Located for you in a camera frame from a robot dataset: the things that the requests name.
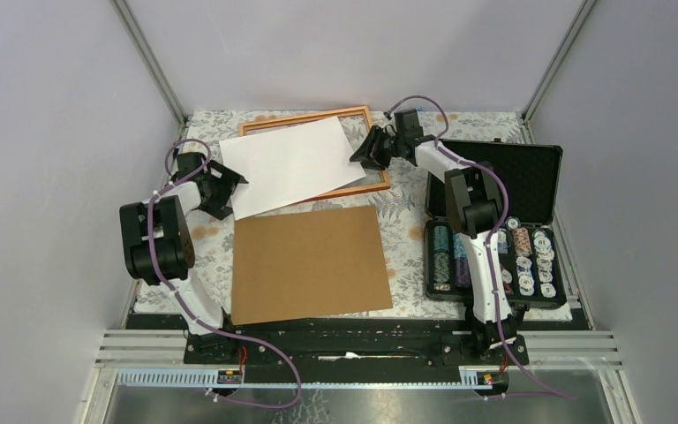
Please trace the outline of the sunset landscape photo print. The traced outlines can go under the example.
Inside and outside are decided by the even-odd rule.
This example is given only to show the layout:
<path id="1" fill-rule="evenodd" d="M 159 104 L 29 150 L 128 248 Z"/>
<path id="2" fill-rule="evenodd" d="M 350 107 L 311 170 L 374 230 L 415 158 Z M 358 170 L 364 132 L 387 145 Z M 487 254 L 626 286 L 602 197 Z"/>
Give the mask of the sunset landscape photo print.
<path id="1" fill-rule="evenodd" d="M 247 184 L 231 197 L 240 220 L 308 200 L 366 176 L 337 117 L 219 142 L 223 164 Z"/>

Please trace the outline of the orange wooden picture frame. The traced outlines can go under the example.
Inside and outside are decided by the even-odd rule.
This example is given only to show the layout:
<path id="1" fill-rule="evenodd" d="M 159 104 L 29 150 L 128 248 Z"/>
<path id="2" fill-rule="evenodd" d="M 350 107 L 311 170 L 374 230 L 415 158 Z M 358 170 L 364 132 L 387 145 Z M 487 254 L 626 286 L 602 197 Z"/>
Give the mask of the orange wooden picture frame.
<path id="1" fill-rule="evenodd" d="M 370 109 L 367 106 L 355 106 L 338 110 L 314 111 L 301 115 L 267 117 L 265 119 L 244 122 L 239 126 L 239 135 L 246 136 L 263 133 L 331 117 L 336 117 L 339 120 L 352 149 L 360 146 L 373 125 Z M 368 170 L 364 178 L 311 199 L 301 201 L 301 203 L 378 192 L 388 190 L 390 187 L 391 179 L 386 170 Z"/>

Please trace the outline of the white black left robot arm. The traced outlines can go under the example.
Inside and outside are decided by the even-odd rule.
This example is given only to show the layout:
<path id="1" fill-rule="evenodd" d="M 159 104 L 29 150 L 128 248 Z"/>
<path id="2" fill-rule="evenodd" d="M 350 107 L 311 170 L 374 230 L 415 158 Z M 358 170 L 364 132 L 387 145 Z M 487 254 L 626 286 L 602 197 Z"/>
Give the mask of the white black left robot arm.
<path id="1" fill-rule="evenodd" d="M 177 155 L 169 182 L 148 200 L 119 209 L 124 263 L 129 275 L 161 286 L 177 304 L 188 331 L 206 335 L 205 352 L 216 362 L 233 360 L 236 336 L 223 330 L 223 307 L 193 274 L 195 248 L 186 217 L 202 211 L 217 220 L 233 214 L 236 189 L 248 183 L 240 173 L 200 152 Z"/>

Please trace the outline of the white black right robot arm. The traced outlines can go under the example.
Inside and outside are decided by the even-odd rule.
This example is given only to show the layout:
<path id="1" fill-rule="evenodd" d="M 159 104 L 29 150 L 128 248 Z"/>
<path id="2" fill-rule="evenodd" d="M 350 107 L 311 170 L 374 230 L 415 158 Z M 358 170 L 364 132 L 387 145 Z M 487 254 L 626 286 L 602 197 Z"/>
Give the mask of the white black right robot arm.
<path id="1" fill-rule="evenodd" d="M 392 159 L 404 159 L 443 183 L 448 226 L 462 240 L 470 269 L 471 352 L 479 362 L 492 364 L 510 354 L 517 340 L 518 321 L 504 293 L 497 252 L 509 206 L 505 185 L 488 165 L 461 157 L 440 136 L 425 133 L 415 110 L 387 117 L 393 128 L 372 126 L 350 161 L 385 170 Z"/>

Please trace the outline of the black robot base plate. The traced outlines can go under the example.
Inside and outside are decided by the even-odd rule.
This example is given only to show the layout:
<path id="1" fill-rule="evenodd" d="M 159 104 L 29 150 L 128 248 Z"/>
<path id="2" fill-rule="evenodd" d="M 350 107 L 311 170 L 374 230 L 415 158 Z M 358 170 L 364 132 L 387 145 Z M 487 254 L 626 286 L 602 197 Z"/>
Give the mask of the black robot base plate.
<path id="1" fill-rule="evenodd" d="M 501 371 L 529 363 L 522 336 L 506 353 L 499 335 L 462 319 L 314 318 L 232 326 L 234 337 L 189 335 L 186 365 L 233 366 L 247 383 L 444 383 L 460 367 Z"/>

